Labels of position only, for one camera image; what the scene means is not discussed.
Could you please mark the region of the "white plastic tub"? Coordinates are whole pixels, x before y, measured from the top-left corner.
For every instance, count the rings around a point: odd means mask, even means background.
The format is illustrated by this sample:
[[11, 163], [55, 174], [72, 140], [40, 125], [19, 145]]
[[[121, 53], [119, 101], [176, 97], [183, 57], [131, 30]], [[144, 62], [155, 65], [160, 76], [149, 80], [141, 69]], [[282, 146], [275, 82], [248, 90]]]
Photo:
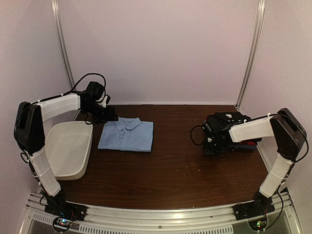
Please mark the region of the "white plastic tub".
[[93, 140], [93, 125], [69, 121], [54, 125], [46, 136], [45, 152], [57, 180], [84, 176]]

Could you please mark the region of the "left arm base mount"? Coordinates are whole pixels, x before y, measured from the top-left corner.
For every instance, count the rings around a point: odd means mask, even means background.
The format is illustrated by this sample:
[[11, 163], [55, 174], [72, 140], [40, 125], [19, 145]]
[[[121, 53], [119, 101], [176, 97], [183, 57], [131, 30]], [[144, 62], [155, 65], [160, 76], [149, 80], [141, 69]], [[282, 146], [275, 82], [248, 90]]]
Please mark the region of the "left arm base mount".
[[87, 207], [66, 201], [64, 194], [55, 197], [46, 196], [47, 204], [44, 211], [49, 214], [60, 216], [72, 221], [84, 221]]

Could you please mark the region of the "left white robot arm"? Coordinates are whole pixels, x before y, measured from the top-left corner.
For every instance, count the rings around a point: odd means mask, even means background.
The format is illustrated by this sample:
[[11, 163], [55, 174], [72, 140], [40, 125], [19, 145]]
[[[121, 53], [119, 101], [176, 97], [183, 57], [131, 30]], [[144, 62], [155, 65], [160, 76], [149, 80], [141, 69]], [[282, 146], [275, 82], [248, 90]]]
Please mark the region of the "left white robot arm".
[[43, 190], [55, 197], [61, 187], [54, 176], [45, 153], [44, 122], [71, 111], [90, 114], [95, 123], [117, 120], [116, 110], [108, 103], [106, 85], [89, 82], [84, 91], [70, 90], [34, 102], [21, 102], [14, 126], [14, 139], [21, 149], [24, 161], [35, 171], [36, 180]]

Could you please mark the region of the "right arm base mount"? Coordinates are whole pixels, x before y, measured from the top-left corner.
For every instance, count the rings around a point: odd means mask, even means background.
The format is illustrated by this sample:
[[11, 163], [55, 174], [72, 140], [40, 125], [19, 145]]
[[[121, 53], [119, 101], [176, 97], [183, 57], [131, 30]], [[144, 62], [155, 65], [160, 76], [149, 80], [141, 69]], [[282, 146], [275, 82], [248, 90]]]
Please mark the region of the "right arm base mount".
[[275, 211], [273, 200], [262, 194], [255, 194], [253, 201], [247, 203], [238, 203], [233, 206], [236, 220], [249, 219], [256, 216], [265, 215], [266, 212]]

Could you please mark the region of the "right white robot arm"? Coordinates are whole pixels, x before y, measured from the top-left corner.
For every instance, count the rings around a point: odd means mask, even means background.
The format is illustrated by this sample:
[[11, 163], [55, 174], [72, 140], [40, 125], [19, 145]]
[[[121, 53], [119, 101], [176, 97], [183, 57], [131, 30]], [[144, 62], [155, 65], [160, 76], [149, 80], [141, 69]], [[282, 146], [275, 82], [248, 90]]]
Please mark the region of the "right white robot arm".
[[306, 130], [287, 108], [261, 117], [251, 118], [240, 112], [216, 112], [200, 125], [205, 134], [205, 154], [216, 156], [230, 150], [251, 149], [261, 141], [276, 147], [274, 163], [250, 204], [254, 215], [262, 214], [270, 199], [284, 183], [293, 166], [300, 160], [303, 146], [308, 146]]

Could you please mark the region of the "light blue long sleeve shirt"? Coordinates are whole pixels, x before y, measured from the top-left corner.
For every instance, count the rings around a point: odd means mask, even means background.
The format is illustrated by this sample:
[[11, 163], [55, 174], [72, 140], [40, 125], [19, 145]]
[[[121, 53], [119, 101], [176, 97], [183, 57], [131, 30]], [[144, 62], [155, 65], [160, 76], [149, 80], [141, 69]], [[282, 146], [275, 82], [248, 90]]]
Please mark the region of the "light blue long sleeve shirt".
[[119, 117], [117, 121], [104, 124], [97, 148], [151, 152], [154, 137], [154, 123], [140, 118]]

